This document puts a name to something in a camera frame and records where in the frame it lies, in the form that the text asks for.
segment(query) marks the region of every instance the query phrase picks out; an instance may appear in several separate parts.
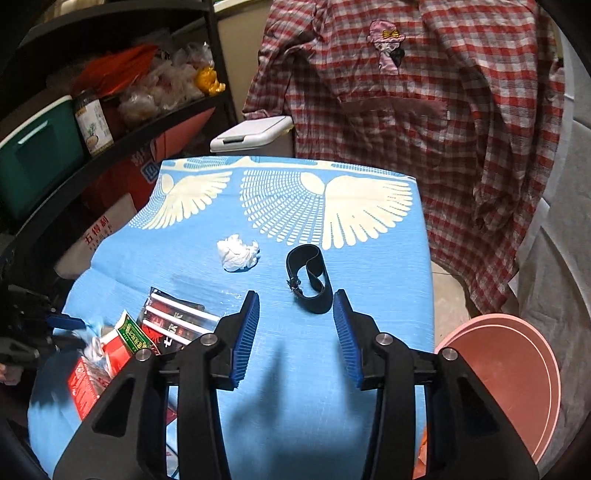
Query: embroidered patch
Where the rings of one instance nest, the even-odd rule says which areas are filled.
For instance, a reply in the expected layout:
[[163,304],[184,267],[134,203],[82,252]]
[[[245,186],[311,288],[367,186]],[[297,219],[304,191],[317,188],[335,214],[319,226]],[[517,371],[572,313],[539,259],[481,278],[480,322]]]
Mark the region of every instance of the embroidered patch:
[[368,42],[372,43],[379,52],[379,71],[381,73],[398,75],[398,68],[404,58],[401,47],[406,35],[400,33],[392,22],[374,20],[369,26]]

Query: crumpled tissue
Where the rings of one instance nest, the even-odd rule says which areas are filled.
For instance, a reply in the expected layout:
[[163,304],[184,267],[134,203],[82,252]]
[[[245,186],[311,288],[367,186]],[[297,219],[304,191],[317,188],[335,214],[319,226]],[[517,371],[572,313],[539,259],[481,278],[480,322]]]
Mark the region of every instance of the crumpled tissue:
[[237,233],[217,243],[217,253],[223,269],[228,272],[254,267],[258,262],[259,251],[257,242],[249,246],[238,238]]

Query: snack package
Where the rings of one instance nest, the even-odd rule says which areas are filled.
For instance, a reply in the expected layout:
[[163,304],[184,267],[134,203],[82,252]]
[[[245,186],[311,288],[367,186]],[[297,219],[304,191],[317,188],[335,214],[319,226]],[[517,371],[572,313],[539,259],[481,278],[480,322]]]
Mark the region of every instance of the snack package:
[[[121,371],[121,369],[132,357],[133,353],[135,353],[137,350],[140,350],[141,348],[150,348],[149,346],[145,346],[150,343],[150,339],[143,334],[143,332],[124,310],[124,312],[121,314],[121,318],[115,325],[115,328],[109,330],[100,338],[99,349],[97,352],[95,352],[98,355],[102,355],[106,359],[106,370],[100,369],[108,376],[106,385],[108,385],[111,379],[115,378],[115,376]],[[151,344],[151,349],[154,351],[155,345],[153,343]],[[96,365],[90,363],[90,361],[88,361],[86,358],[84,360],[92,367],[98,368]],[[94,405],[99,395],[105,388],[100,390],[92,405]],[[169,406],[166,411],[166,425],[171,423],[176,418],[177,413]]]
[[100,345],[106,359],[107,373],[114,378],[131,358],[131,352],[123,343],[116,329],[100,338]]
[[141,328],[138,327],[126,310],[123,311],[121,318],[115,324],[115,330],[117,330],[123,343],[131,353],[135,353],[144,348],[149,348],[156,355],[160,354],[160,351],[154,342],[150,340],[150,337],[148,337]]
[[93,365],[85,357],[80,357],[68,379],[68,387],[82,420],[86,418],[110,381],[111,378],[104,369]]
[[218,321],[219,317],[206,312],[203,305],[179,300],[154,287],[138,318],[142,330],[162,354],[177,352],[214,331]]

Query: red and white box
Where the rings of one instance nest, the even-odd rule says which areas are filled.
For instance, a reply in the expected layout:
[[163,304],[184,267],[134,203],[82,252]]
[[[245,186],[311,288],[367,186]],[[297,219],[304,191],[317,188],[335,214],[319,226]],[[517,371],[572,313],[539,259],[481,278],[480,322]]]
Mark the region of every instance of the red and white box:
[[78,359],[68,379],[68,387],[82,420],[89,414],[110,381],[111,378],[104,369],[92,364],[85,357]]

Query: pink plate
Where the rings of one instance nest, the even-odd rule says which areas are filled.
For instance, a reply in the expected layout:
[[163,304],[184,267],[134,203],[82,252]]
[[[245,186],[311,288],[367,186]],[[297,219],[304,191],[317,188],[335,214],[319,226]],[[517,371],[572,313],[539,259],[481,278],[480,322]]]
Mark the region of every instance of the pink plate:
[[458,327],[451,346],[486,385],[536,463],[550,444],[560,409],[560,371],[548,342],[529,323],[494,313]]

